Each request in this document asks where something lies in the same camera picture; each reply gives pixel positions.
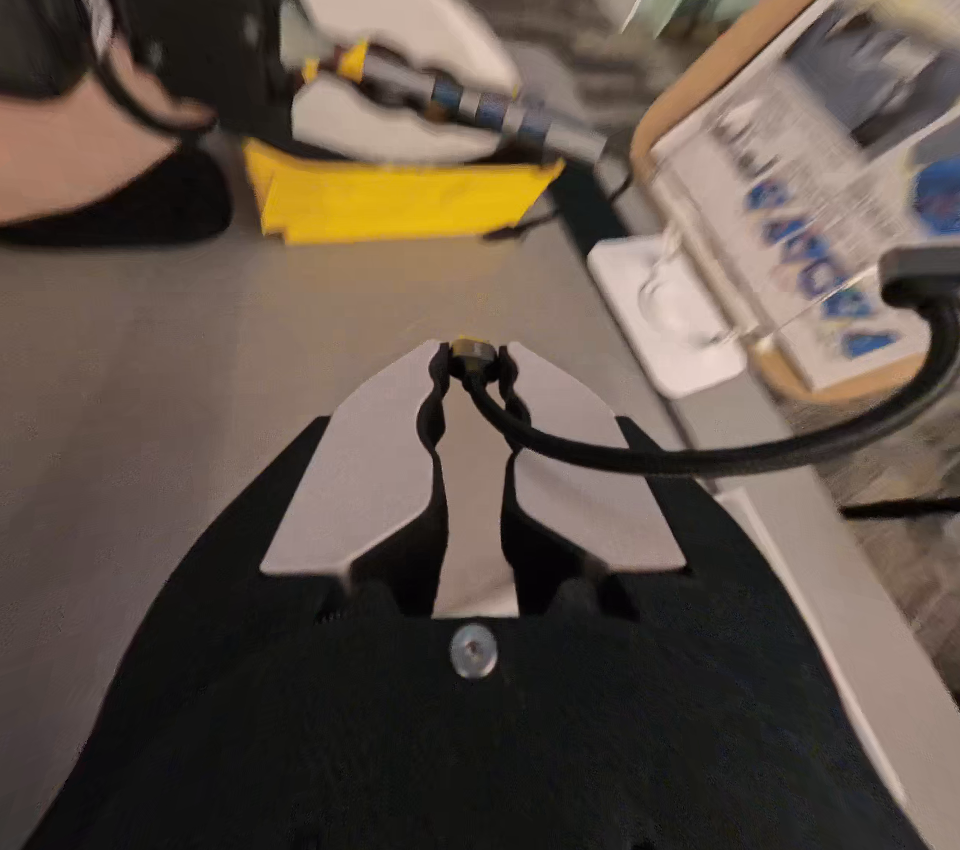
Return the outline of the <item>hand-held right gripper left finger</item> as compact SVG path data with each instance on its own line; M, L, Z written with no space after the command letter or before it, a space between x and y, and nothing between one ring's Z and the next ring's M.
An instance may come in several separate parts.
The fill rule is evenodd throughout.
M260 564L266 577L390 580L435 592L449 540L438 445L450 346L428 340L358 386L329 418Z

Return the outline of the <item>person's left hand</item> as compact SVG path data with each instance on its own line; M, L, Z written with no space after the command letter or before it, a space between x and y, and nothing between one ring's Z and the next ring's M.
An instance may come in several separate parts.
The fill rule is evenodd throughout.
M98 203L181 148L213 116L171 97L116 38L105 61L61 96L2 93L1 224Z

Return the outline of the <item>grey usb hub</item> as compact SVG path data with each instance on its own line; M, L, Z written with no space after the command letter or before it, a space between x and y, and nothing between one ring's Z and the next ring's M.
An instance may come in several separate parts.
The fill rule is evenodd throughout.
M374 101L426 121L485 132L507 145L588 167L600 162L608 145L605 135L564 113L416 69L381 49L366 53L357 85Z

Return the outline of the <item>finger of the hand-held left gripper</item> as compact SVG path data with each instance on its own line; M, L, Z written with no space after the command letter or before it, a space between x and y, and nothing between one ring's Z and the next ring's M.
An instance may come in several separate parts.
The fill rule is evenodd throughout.
M504 43L466 0L285 0L286 69L363 41L468 86L503 93L521 88L520 72Z
M353 86L321 76L295 97L292 136L362 163L396 166L465 165L493 156L498 138L429 122L405 108L385 108Z

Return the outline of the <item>dark rectangular pad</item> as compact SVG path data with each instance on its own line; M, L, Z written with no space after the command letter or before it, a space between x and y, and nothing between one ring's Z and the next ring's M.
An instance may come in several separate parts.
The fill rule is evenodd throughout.
M631 233L593 169L566 165L548 187L547 195L583 263L596 245L630 238Z

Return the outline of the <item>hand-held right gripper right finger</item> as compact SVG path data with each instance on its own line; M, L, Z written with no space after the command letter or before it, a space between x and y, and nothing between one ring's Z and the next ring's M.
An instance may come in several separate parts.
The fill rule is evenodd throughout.
M535 429L627 449L615 413L591 388L522 344L510 343L506 353L517 371L512 392ZM575 467L523 448L513 482L523 515L611 572L673 572L687 566L662 509L639 475Z

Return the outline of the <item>yellow plastic bin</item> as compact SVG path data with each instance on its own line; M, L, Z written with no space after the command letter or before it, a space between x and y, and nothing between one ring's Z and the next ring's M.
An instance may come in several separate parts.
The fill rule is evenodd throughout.
M298 89L328 74L380 104L357 85L373 50L406 61L366 40L336 45L325 58L298 64ZM263 235L292 245L470 236L509 240L527 228L526 213L566 166L559 158L541 164L444 166L308 160L253 139L244 143L243 152Z

